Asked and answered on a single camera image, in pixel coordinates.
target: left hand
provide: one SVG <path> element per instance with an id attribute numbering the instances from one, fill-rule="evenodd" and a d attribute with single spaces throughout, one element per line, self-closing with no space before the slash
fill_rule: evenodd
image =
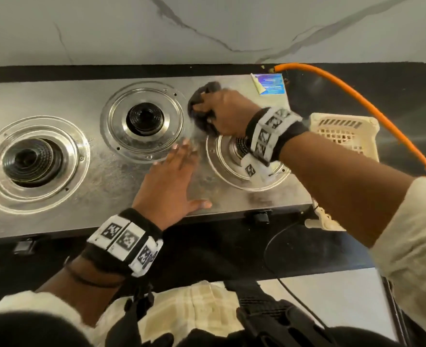
<path id="1" fill-rule="evenodd" d="M 189 140 L 173 145 L 162 163 L 155 162 L 145 175 L 132 208 L 161 230 L 180 221 L 187 213 L 210 208 L 207 200 L 187 200 L 187 186 L 198 165 L 198 153 Z"/>

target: blue sticker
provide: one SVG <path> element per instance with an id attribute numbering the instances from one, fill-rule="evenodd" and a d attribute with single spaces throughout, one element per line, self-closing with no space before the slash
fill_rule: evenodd
<path id="1" fill-rule="evenodd" d="M 254 74 L 255 78 L 266 89 L 261 95 L 285 94 L 282 74 Z"/>

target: hand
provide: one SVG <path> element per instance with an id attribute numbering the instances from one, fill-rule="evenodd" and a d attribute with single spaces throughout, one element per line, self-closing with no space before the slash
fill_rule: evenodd
<path id="1" fill-rule="evenodd" d="M 187 200 L 187 186 L 198 165 L 198 154 L 189 140 L 173 145 L 163 163 L 155 162 L 135 196 L 132 208 L 165 230 L 187 213 L 210 208 L 207 200 Z"/>
<path id="2" fill-rule="evenodd" d="M 202 93 L 203 103 L 194 104 L 198 112 L 213 110 L 216 118 L 212 123 L 222 135 L 245 137 L 245 130 L 251 118 L 261 109 L 260 106 L 235 90 L 222 89 L 215 93 Z"/>

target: right hand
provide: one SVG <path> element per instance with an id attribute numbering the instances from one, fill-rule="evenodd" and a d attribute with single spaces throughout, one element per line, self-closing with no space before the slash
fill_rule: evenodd
<path id="1" fill-rule="evenodd" d="M 213 110 L 216 118 L 209 118 L 221 135 L 245 137 L 245 130 L 260 106 L 235 90 L 222 89 L 215 93 L 202 93 L 203 103 L 194 104 L 198 112 Z"/>

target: plastic crate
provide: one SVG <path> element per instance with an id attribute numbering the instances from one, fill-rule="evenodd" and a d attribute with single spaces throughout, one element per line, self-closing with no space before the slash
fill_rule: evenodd
<path id="1" fill-rule="evenodd" d="M 379 161 L 375 136 L 380 126 L 377 119 L 370 116 L 346 116 L 342 114 L 313 113 L 310 116 L 310 131 L 318 133 L 333 142 L 366 157 Z M 330 214 L 318 206 L 313 199 L 314 212 L 319 220 L 307 219 L 306 227 L 319 227 L 324 230 L 345 231 L 332 219 Z"/>

